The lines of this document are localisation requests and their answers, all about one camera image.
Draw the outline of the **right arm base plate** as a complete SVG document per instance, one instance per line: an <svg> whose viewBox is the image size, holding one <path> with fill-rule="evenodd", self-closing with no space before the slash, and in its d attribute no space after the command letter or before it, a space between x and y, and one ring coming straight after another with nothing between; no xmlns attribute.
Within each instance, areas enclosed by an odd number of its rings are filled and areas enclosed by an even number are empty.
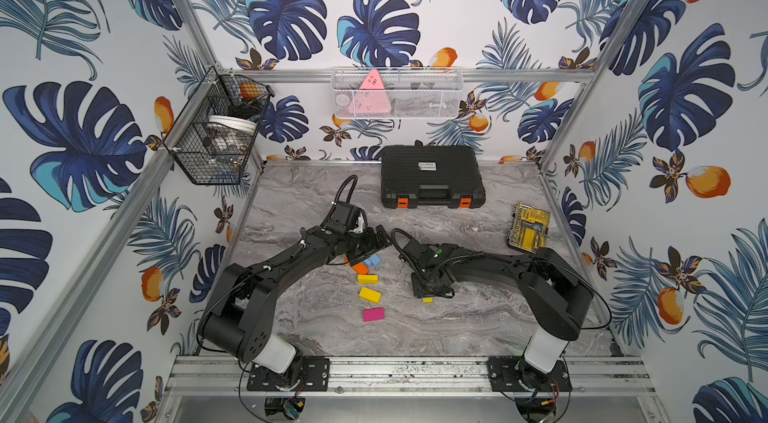
<svg viewBox="0 0 768 423"><path fill-rule="evenodd" d="M494 392L569 392L572 390L569 371L565 362L558 360L549 373L528 364L523 357L490 357L487 371Z"/></svg>

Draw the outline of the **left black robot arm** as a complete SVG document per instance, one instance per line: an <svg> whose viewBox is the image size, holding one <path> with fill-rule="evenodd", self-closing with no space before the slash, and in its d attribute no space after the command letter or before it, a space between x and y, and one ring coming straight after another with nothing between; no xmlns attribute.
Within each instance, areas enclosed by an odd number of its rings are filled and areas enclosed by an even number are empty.
<svg viewBox="0 0 768 423"><path fill-rule="evenodd" d="M310 272L345 256L357 264L391 245L383 226L335 233L315 226L299 242L248 267L227 266L212 287L197 336L203 342L276 374L292 371L298 350L273 331L279 297Z"/></svg>

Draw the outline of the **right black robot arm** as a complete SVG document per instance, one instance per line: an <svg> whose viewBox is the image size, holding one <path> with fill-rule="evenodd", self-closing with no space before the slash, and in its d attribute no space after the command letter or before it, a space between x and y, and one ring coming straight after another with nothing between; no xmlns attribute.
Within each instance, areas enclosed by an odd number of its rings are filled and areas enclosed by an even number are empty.
<svg viewBox="0 0 768 423"><path fill-rule="evenodd" d="M523 359L527 368L542 375L551 373L568 344L579 338L594 297L594 290L549 248L502 255L411 241L400 258L413 270L412 287L418 298L449 298L453 285L461 282L520 293L537 322Z"/></svg>

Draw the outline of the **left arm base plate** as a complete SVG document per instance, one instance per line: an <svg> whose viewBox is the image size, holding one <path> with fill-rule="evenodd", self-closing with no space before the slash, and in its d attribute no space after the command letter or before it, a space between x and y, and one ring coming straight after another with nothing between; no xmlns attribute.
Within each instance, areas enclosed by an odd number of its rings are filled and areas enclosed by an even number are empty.
<svg viewBox="0 0 768 423"><path fill-rule="evenodd" d="M246 389L251 392L325 392L328 388L329 358L298 354L283 373L254 365Z"/></svg>

